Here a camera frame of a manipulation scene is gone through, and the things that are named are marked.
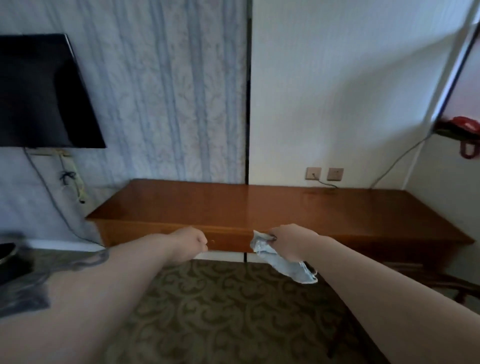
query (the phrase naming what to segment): flat screen tv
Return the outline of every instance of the flat screen tv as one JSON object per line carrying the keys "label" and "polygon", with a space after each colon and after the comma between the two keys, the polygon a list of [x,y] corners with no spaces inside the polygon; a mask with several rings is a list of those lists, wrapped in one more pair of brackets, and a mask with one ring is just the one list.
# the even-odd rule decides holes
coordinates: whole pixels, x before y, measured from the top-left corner
{"label": "flat screen tv", "polygon": [[0,146],[105,148],[65,34],[0,36]]}

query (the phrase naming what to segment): desk surface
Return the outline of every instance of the desk surface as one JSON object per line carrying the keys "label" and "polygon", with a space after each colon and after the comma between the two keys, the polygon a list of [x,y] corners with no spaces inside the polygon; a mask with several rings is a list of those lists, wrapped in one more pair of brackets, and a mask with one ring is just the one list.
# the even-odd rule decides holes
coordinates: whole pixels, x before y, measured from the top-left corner
{"label": "desk surface", "polygon": [[473,240],[405,191],[133,180],[88,217],[268,231],[297,223],[343,241]]}

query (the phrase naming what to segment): desk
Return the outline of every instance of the desk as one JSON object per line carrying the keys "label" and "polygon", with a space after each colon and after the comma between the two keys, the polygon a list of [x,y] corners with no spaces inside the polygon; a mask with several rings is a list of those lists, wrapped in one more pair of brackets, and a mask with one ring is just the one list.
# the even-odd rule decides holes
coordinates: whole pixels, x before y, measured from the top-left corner
{"label": "desk", "polygon": [[210,250],[251,252],[252,230],[296,223],[378,261],[444,266],[473,240],[405,191],[133,180],[93,211],[106,246],[184,226]]}

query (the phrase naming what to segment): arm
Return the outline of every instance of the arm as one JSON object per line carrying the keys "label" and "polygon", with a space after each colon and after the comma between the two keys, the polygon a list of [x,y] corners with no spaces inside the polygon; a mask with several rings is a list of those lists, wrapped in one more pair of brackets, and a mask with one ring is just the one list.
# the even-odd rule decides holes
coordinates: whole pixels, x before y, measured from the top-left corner
{"label": "arm", "polygon": [[89,363],[116,332],[165,264],[206,251],[194,228],[148,235],[109,250],[109,259],[47,281],[51,307],[0,321],[2,363]]}
{"label": "arm", "polygon": [[336,240],[298,225],[270,232],[272,247],[307,261],[392,363],[475,363],[480,316]]}

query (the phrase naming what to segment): floor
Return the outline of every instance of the floor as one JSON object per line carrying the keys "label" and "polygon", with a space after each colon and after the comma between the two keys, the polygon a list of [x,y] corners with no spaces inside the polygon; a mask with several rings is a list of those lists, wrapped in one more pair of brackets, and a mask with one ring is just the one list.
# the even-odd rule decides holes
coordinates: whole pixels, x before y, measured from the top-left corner
{"label": "floor", "polygon": [[[38,266],[90,254],[35,252]],[[157,275],[97,363],[364,363],[352,334],[326,357],[343,310],[323,281],[301,285],[267,264],[193,260]]]}

